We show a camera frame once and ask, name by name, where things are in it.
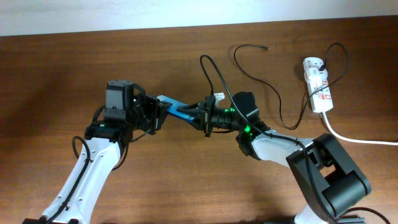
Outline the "white power strip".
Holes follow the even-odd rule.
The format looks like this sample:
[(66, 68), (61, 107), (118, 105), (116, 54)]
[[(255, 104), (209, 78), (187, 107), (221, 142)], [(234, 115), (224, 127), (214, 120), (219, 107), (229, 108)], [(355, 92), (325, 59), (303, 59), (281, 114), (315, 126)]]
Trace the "white power strip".
[[(303, 61), (304, 73), (307, 68), (317, 67), (319, 70), (324, 70), (323, 60), (317, 57), (307, 57)], [(328, 80), (321, 80), (318, 82), (307, 83), (308, 94), (310, 95), (310, 102), (312, 111), (314, 113), (322, 113), (333, 108), (330, 89), (328, 88)]]

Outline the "white USB charger adapter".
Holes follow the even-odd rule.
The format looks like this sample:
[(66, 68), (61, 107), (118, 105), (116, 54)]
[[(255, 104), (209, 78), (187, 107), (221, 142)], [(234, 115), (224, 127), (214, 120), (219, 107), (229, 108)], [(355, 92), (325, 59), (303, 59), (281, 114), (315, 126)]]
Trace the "white USB charger adapter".
[(304, 78), (307, 83), (326, 80), (327, 77), (328, 77), (327, 70), (326, 69), (319, 70), (317, 67), (307, 68), (304, 73)]

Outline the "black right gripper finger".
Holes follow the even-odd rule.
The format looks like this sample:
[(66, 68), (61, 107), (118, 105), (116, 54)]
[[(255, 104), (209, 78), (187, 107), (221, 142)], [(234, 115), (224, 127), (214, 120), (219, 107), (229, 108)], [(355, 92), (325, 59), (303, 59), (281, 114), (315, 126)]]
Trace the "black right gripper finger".
[(202, 125), (201, 125), (201, 119), (200, 118), (195, 118), (195, 117), (190, 117), (189, 122), (188, 122), (192, 127), (194, 127), (197, 130), (202, 130)]
[(200, 107), (198, 104), (179, 106), (177, 111), (183, 114), (198, 114)]

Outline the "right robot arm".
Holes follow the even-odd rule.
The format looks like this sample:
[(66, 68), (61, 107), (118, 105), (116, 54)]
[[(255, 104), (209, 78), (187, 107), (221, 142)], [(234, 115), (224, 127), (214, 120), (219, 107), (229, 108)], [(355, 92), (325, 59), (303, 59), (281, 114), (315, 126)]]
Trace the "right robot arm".
[(371, 184), (331, 134), (293, 138), (279, 134), (259, 117), (254, 95), (239, 92), (231, 107), (220, 108), (216, 96), (207, 96), (177, 111), (192, 118), (191, 125), (209, 136), (213, 128), (236, 131), (246, 156), (290, 168), (307, 202), (292, 223), (340, 223), (340, 216), (371, 193)]

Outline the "blue Galaxy smartphone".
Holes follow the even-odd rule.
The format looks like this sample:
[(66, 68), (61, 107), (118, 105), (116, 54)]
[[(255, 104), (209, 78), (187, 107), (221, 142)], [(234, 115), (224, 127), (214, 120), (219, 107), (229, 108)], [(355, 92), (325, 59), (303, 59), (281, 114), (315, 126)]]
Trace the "blue Galaxy smartphone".
[(172, 116), (174, 116), (174, 117), (176, 117), (176, 118), (178, 118), (178, 119), (181, 119), (181, 120), (183, 120), (183, 121), (186, 121), (186, 122), (188, 122), (188, 123), (193, 123), (194, 117), (191, 117), (191, 116), (189, 116), (189, 115), (187, 115), (187, 114), (184, 114), (183, 112), (178, 111), (178, 108), (179, 108), (179, 107), (181, 107), (181, 106), (186, 106), (187, 104), (182, 103), (182, 102), (180, 102), (180, 101), (177, 101), (177, 100), (175, 100), (175, 99), (173, 99), (173, 98), (170, 98), (170, 97), (168, 97), (168, 96), (165, 96), (165, 95), (159, 95), (157, 98), (158, 98), (161, 102), (166, 102), (166, 103), (171, 103), (171, 104), (172, 104), (172, 105), (167, 109), (167, 112), (168, 112), (170, 115), (172, 115)]

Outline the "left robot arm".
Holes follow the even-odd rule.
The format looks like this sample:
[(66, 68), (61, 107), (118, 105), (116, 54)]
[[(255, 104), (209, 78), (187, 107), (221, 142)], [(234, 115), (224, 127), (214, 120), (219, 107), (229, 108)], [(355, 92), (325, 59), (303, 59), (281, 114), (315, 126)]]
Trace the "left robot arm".
[(89, 223), (106, 179), (136, 141), (133, 132), (155, 134), (170, 107), (137, 83), (110, 80), (105, 104), (94, 113), (85, 135), (72, 139), (82, 143), (82, 150), (61, 191), (40, 218), (24, 223)]

